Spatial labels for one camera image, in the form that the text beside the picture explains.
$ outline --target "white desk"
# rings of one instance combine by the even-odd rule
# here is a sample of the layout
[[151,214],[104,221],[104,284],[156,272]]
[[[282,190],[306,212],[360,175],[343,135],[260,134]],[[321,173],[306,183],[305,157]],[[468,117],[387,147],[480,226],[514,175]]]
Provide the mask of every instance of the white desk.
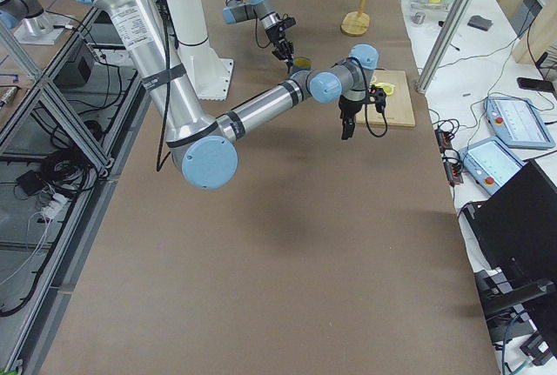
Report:
[[[426,21],[422,25],[417,25],[411,20],[412,15],[418,11],[411,7],[412,0],[400,1],[408,36],[412,41],[416,65],[420,70],[426,63],[433,44],[439,35],[440,27],[438,21],[445,20],[447,13],[420,10],[426,13]],[[468,19],[476,14],[493,21],[493,26],[489,31],[474,29],[466,25]],[[457,30],[452,41],[452,44],[458,47],[460,51],[454,49],[454,47],[449,47],[441,62],[441,66],[463,57],[488,55],[494,50],[510,44],[515,38],[514,30],[495,0],[473,0],[472,5],[463,18],[462,25]],[[498,51],[490,57],[477,57],[439,69],[426,93],[430,108],[437,111],[441,119],[457,118],[461,124],[474,125],[475,120],[470,110],[470,105],[483,99],[490,91],[497,78],[501,75],[503,64],[507,61],[512,47],[513,45],[509,45],[506,49]],[[502,92],[515,97],[528,97],[536,107],[541,109],[552,108],[553,105],[551,110],[543,111],[540,114],[546,122],[557,119],[557,108],[555,108],[557,104],[553,95],[547,92],[543,93],[547,98],[546,100],[534,91],[521,90],[516,83],[516,77],[540,78],[540,74],[533,65],[517,64],[510,57],[502,72],[502,76],[491,89],[491,92]],[[476,117],[481,117],[482,105],[476,104],[474,106]],[[436,121],[437,119],[437,116],[432,113],[432,120]],[[557,138],[557,124],[549,125],[548,127],[554,138]],[[459,150],[469,143],[474,143],[493,135],[485,118],[482,118],[477,133],[469,142],[475,131],[476,128],[460,130],[453,140],[453,147]],[[515,153],[522,159],[526,159],[543,154],[544,151],[515,150]],[[541,158],[538,162],[544,168],[547,175],[557,183],[557,154]],[[488,198],[487,193],[466,173],[464,180],[464,184],[458,185],[455,188],[454,205],[457,210],[468,201],[480,201]],[[489,265],[483,258],[478,243],[464,218],[460,219],[460,228],[466,240],[468,257],[474,271],[489,269]],[[525,355],[520,351],[519,345],[526,339],[527,336],[516,338],[507,345],[505,360],[513,369],[517,368],[525,360]],[[496,357],[500,362],[499,352],[496,352]],[[529,365],[521,373],[524,375],[554,375],[557,373],[557,359],[552,358],[542,367]]]

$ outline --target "wooden stand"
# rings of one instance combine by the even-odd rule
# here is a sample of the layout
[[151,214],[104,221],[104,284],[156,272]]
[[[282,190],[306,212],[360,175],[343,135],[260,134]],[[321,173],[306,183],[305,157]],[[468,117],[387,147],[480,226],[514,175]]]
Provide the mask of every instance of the wooden stand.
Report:
[[345,19],[340,25],[340,30],[347,36],[363,36],[369,28],[369,16],[364,12],[366,0],[359,0],[357,11],[346,14]]

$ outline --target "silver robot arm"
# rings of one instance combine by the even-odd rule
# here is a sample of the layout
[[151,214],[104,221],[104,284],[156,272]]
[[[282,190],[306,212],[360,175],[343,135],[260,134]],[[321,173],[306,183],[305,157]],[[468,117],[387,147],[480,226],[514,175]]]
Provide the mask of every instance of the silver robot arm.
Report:
[[293,17],[281,17],[271,0],[226,0],[223,18],[228,24],[241,23],[258,18],[265,28],[267,38],[273,45],[272,54],[292,67],[294,44],[286,38],[286,29],[296,24]]
[[38,0],[0,0],[0,21],[13,29],[23,20],[31,36],[50,33],[54,26]]
[[232,142],[308,97],[328,103],[343,95],[363,103],[379,57],[372,46],[359,44],[331,69],[298,72],[215,118],[203,111],[178,53],[166,46],[154,0],[91,1],[111,17],[144,87],[165,118],[165,141],[174,164],[191,184],[203,189],[216,189],[234,175],[238,155]]

